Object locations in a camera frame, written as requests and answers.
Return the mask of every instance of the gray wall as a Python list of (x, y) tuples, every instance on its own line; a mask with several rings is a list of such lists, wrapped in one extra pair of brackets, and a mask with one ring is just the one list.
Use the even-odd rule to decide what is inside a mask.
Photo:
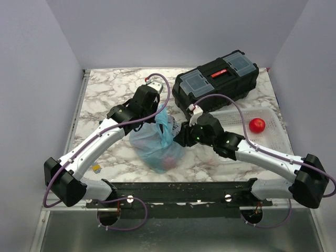
[(47, 0), (84, 68), (194, 67), (243, 50), (268, 67), (307, 0)]
[[(336, 177), (335, 11), (335, 0), (310, 0), (270, 71), (295, 154), (316, 154), (333, 177)], [(336, 247), (335, 197), (323, 199), (321, 209)]]
[(0, 4), (0, 251), (29, 251), (82, 70), (45, 0)]

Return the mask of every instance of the translucent bag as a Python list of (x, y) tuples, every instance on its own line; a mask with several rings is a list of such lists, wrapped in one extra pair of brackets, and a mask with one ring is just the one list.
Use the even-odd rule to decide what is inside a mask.
[(156, 123), (145, 123), (138, 132), (131, 131), (130, 143), (151, 169), (164, 173), (184, 155), (184, 149), (173, 141), (181, 125), (167, 114), (166, 108), (155, 117)]

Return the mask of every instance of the toolbox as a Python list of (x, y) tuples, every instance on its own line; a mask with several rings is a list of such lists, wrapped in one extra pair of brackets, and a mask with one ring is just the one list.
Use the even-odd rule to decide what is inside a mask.
[[(189, 120), (190, 104), (213, 93), (220, 93), (234, 101), (244, 98), (256, 87), (259, 68), (245, 54), (236, 50), (205, 65), (182, 73), (176, 77), (173, 96), (176, 105)], [(229, 102), (221, 97), (211, 97), (198, 105), (204, 112), (215, 111)]]

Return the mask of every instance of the marble table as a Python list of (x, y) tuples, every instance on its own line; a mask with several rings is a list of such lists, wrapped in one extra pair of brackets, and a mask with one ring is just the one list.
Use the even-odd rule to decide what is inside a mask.
[[(158, 72), (167, 77), (171, 87), (175, 77), (190, 69), (165, 68), (165, 69), (99, 69), (90, 73), (85, 98), (80, 111), (78, 126), (76, 128), (73, 147), (77, 146), (95, 130), (99, 121), (106, 117), (111, 107), (124, 103), (130, 99), (137, 87), (144, 84), (144, 78), (151, 73)], [(161, 94), (161, 102), (166, 97), (166, 89)], [(237, 101), (241, 108), (270, 107), (278, 116), (284, 131), (285, 124), (282, 120), (280, 109), (265, 68), (260, 69), (257, 87), (244, 99)], [(233, 105), (221, 110), (233, 110)], [(185, 116), (176, 106), (174, 97), (171, 96), (167, 110), (176, 121), (185, 121)], [(178, 162), (176, 168), (164, 174), (158, 174), (149, 169), (132, 149), (129, 137), (107, 149), (97, 159), (102, 167), (96, 174), (89, 169), (85, 177), (93, 180), (102, 178), (114, 182), (204, 182), (204, 181), (246, 181), (253, 177), (261, 179), (276, 179), (279, 176), (247, 163), (220, 164), (216, 154), (206, 146), (196, 145), (186, 148), (183, 160)]]

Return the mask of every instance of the tomato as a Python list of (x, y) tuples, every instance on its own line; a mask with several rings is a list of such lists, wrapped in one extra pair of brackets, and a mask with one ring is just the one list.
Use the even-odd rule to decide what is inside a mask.
[(254, 118), (252, 121), (249, 123), (249, 128), (250, 131), (253, 133), (262, 133), (266, 127), (265, 121), (261, 118)]

